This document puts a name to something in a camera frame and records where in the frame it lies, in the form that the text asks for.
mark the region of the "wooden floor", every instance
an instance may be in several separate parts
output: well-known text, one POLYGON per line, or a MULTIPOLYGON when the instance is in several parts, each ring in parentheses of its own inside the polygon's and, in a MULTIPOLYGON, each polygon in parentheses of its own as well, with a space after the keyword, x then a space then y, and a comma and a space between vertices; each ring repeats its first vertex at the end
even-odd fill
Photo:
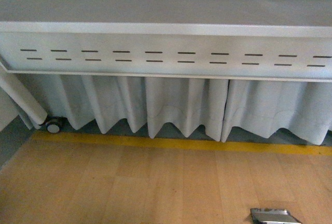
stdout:
POLYGON ((331 156, 30 140, 0 173, 0 223, 332 222, 331 156))

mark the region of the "white panel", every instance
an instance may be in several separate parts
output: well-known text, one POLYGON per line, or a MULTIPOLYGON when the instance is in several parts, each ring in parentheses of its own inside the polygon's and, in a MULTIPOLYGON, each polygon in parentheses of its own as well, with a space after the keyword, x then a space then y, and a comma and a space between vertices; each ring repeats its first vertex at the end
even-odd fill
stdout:
POLYGON ((15 73, 332 80, 332 39, 1 33, 15 73))
POLYGON ((44 123, 47 113, 33 98, 22 82, 13 74, 0 67, 0 88, 2 88, 22 110, 37 124, 44 123))
POLYGON ((0 0, 0 32, 332 37, 327 16, 332 0, 0 0))

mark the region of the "curtain pleat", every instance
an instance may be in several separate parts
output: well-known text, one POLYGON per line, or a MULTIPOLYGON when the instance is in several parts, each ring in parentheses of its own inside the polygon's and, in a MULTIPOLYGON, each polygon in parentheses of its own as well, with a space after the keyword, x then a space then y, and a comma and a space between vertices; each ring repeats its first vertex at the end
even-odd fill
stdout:
POLYGON ((149 136, 173 123, 185 137, 200 124, 219 141, 227 97, 227 80, 146 78, 149 136))
POLYGON ((231 80, 222 140, 232 127, 268 138, 279 128, 321 144, 332 124, 332 83, 231 80))
POLYGON ((186 137, 201 124, 223 142, 232 127, 265 138, 287 128, 321 144, 332 128, 332 83, 88 75, 19 79, 50 115, 67 117, 75 129, 95 119, 106 133, 126 118, 133 132, 147 123, 151 138, 170 122, 186 137))

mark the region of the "yellow floor stripe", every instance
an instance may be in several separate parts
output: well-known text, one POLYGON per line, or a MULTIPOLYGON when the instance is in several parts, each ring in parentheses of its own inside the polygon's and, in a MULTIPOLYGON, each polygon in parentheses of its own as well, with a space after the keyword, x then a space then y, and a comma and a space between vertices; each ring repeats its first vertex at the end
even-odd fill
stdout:
POLYGON ((32 136, 33 140, 53 142, 73 142, 86 144, 112 144, 136 147, 192 149, 192 150, 224 150, 224 151, 245 151, 245 152, 269 152, 283 154, 304 154, 304 155, 325 155, 332 156, 332 147, 305 146, 305 145, 281 145, 281 144, 258 144, 245 142, 216 142, 197 141, 187 139, 170 138, 148 138, 132 136, 112 136, 103 134, 85 134, 61 132, 51 134, 48 132, 36 131, 32 136))

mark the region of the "white tube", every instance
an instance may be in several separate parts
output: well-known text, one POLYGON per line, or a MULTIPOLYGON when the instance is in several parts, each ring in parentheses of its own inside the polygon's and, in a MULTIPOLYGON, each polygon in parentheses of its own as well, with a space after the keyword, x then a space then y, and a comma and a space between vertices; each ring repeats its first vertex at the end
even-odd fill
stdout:
POLYGON ((47 112, 14 75, 0 66, 0 87, 18 104, 37 124, 43 124, 47 112))

